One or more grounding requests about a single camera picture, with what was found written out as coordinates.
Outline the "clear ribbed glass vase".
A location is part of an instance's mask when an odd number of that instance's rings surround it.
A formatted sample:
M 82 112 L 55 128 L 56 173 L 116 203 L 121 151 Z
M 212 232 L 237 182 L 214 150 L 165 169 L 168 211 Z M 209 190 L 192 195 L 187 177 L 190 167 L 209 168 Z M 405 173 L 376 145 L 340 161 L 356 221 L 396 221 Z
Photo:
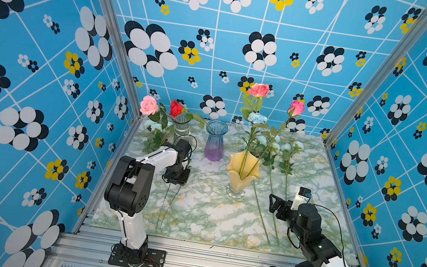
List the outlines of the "clear ribbed glass vase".
M 173 144 L 177 144 L 181 140 L 186 140 L 190 142 L 191 133 L 190 133 L 190 120 L 187 119 L 187 114 L 180 114 L 177 117 L 173 118 Z

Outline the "purple blue glass vase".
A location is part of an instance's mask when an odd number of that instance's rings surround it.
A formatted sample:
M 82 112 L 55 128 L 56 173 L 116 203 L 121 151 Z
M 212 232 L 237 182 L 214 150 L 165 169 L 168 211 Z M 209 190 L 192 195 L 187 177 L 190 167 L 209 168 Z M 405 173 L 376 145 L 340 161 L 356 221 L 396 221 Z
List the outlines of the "purple blue glass vase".
M 228 132 L 228 125 L 219 120 L 210 120 L 206 126 L 209 134 L 204 155 L 211 162 L 218 162 L 224 156 L 224 135 Z

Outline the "yellow fluted glass vase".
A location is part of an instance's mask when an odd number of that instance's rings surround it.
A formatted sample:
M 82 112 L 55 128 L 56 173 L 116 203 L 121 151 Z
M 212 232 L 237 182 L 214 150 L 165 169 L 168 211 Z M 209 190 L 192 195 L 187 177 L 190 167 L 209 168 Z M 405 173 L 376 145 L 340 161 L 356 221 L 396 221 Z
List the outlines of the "yellow fluted glass vase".
M 245 189 L 252 181 L 260 179 L 260 160 L 250 152 L 238 152 L 229 155 L 226 171 L 229 174 L 227 194 L 233 199 L 244 197 Z

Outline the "red rose stem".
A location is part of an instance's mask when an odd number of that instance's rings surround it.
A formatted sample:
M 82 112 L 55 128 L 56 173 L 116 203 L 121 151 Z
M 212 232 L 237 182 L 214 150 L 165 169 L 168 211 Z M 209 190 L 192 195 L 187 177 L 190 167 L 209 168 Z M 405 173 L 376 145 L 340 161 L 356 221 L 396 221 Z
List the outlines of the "red rose stem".
M 170 104 L 170 113 L 169 116 L 173 119 L 175 117 L 177 117 L 180 114 L 187 114 L 187 119 L 192 121 L 195 120 L 197 121 L 198 125 L 200 128 L 205 128 L 206 124 L 204 119 L 199 115 L 199 114 L 194 114 L 190 111 L 188 111 L 188 109 L 182 105 L 181 103 L 179 103 L 178 101 L 172 101 Z

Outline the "pink rose stem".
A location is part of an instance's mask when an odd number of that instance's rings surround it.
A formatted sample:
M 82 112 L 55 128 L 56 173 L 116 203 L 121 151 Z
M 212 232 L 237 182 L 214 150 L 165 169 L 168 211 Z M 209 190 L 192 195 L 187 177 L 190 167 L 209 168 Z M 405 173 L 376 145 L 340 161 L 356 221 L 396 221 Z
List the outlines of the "pink rose stem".
M 140 113 L 147 116 L 149 120 L 158 123 L 165 129 L 168 125 L 168 115 L 166 108 L 161 103 L 157 103 L 156 99 L 151 96 L 145 96 L 140 102 Z

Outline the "pink and blue flower bunch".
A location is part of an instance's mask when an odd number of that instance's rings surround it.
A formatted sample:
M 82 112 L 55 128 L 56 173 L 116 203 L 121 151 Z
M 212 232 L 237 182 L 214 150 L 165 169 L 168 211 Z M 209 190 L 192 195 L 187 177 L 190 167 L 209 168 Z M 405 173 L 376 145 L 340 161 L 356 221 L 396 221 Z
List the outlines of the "pink and blue flower bunch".
M 267 84 L 254 84 L 254 86 L 248 90 L 248 95 L 243 96 L 243 107 L 240 108 L 240 110 L 244 120 L 251 124 L 249 137 L 245 140 L 245 152 L 250 152 L 252 143 L 257 138 L 258 129 L 266 129 L 266 131 L 264 131 L 264 135 L 275 139 L 281 131 L 287 128 L 288 122 L 291 119 L 297 118 L 305 110 L 305 104 L 303 101 L 292 101 L 289 109 L 287 110 L 288 118 L 286 119 L 285 123 L 280 125 L 278 129 L 275 127 L 270 128 L 267 124 L 268 118 L 260 113 L 260 110 L 263 107 L 264 98 L 269 94 L 269 87 L 270 86 Z M 263 150 L 262 157 L 265 156 L 268 149 L 269 147 L 266 147 Z

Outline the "white blue flower stem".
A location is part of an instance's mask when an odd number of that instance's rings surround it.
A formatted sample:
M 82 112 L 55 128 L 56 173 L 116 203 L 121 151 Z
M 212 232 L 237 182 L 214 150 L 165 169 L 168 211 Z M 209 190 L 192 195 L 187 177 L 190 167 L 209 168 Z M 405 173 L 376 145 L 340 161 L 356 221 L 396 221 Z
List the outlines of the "white blue flower stem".
M 256 156 L 257 158 L 261 158 L 263 150 L 265 149 L 266 144 L 267 144 L 267 141 L 266 141 L 265 136 L 263 136 L 263 135 L 257 136 L 256 137 L 256 144 L 254 145 L 254 148 L 253 148 L 253 155 Z M 258 213 L 259 213 L 259 216 L 260 216 L 260 220 L 261 220 L 261 223 L 262 223 L 263 232 L 264 232 L 264 235 L 266 237 L 267 243 L 270 243 L 269 236 L 268 236 L 267 229 L 266 229 L 266 225 L 265 225 L 265 222 L 264 222 L 264 219 L 263 219 L 263 215 L 262 215 L 262 212 L 261 212 L 260 202 L 259 202 L 259 199 L 258 199 L 258 192 L 257 192 L 257 189 L 256 189 L 256 182 L 253 181 L 252 185 L 253 185 L 254 195 L 255 195 L 255 199 L 256 199 L 256 203 L 257 203 L 257 210 L 258 210 Z

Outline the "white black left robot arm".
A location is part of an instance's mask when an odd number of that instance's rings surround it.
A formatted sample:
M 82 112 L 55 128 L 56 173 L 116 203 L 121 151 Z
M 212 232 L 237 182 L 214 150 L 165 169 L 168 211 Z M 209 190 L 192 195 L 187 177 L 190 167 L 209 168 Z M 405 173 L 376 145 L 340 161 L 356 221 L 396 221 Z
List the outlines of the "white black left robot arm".
M 117 215 L 122 236 L 119 248 L 128 264 L 145 262 L 148 235 L 141 211 L 148 202 L 155 176 L 163 171 L 165 183 L 186 184 L 192 151 L 191 144 L 181 139 L 139 158 L 123 156 L 117 163 L 103 197 Z

